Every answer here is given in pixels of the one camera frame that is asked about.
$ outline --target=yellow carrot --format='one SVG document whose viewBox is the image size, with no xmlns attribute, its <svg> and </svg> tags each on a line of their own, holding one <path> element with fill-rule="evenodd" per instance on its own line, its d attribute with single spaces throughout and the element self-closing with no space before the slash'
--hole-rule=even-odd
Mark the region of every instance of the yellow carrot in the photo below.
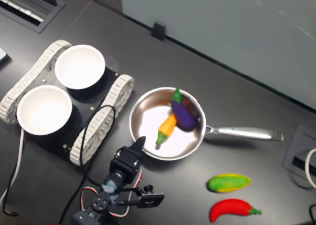
<svg viewBox="0 0 316 225">
<path fill-rule="evenodd" d="M 177 120 L 174 117 L 174 114 L 171 114 L 158 129 L 156 145 L 161 145 L 164 140 L 170 137 L 176 124 Z"/>
</svg>

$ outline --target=pepper stem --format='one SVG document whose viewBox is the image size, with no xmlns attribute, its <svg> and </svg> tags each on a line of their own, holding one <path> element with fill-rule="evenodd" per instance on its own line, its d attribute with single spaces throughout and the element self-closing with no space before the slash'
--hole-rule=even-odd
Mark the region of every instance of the pepper stem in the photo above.
<svg viewBox="0 0 316 225">
<path fill-rule="evenodd" d="M 255 208 L 251 207 L 251 209 L 248 211 L 249 215 L 251 214 L 262 214 L 261 210 L 256 210 Z"/>
<path fill-rule="evenodd" d="M 167 139 L 168 137 L 165 135 L 165 134 L 163 134 L 162 132 L 158 132 L 158 137 L 157 137 L 157 140 L 156 140 L 156 145 L 161 145 L 162 143 L 163 143 L 163 141 L 165 140 L 165 139 Z"/>
<path fill-rule="evenodd" d="M 182 96 L 180 94 L 180 89 L 179 88 L 176 88 L 176 90 L 174 91 L 172 97 L 171 97 L 171 100 L 173 101 L 176 101 L 177 103 L 180 103 L 181 102 L 181 99 L 182 99 Z"/>
</svg>

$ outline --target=pan handle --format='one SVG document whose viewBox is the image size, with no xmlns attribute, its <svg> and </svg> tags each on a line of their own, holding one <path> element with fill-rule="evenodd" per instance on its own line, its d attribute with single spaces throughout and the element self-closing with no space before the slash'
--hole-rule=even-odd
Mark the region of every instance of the pan handle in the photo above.
<svg viewBox="0 0 316 225">
<path fill-rule="evenodd" d="M 284 136 L 282 133 L 275 132 L 272 130 L 266 130 L 261 128 L 253 127 L 222 127 L 214 128 L 211 126 L 206 126 L 206 135 L 207 134 L 221 134 L 221 135 L 231 135 L 238 137 L 246 137 L 256 140 L 274 140 L 274 141 L 283 141 Z"/>
</svg>

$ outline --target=metal vent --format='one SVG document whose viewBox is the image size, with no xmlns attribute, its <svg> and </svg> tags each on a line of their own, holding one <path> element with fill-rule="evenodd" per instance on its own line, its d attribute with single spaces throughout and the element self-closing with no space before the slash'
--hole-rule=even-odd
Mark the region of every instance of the metal vent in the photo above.
<svg viewBox="0 0 316 225">
<path fill-rule="evenodd" d="M 60 0 L 0 0 L 0 13 L 40 33 L 64 5 Z"/>
</svg>

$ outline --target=purple eggplant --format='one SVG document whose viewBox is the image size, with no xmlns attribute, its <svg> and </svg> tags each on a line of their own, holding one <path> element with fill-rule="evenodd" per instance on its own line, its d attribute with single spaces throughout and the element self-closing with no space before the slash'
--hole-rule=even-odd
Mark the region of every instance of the purple eggplant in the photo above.
<svg viewBox="0 0 316 225">
<path fill-rule="evenodd" d="M 196 121 L 192 116 L 190 116 L 184 106 L 179 88 L 176 88 L 172 95 L 171 106 L 179 127 L 185 131 L 193 130 L 196 125 Z"/>
</svg>

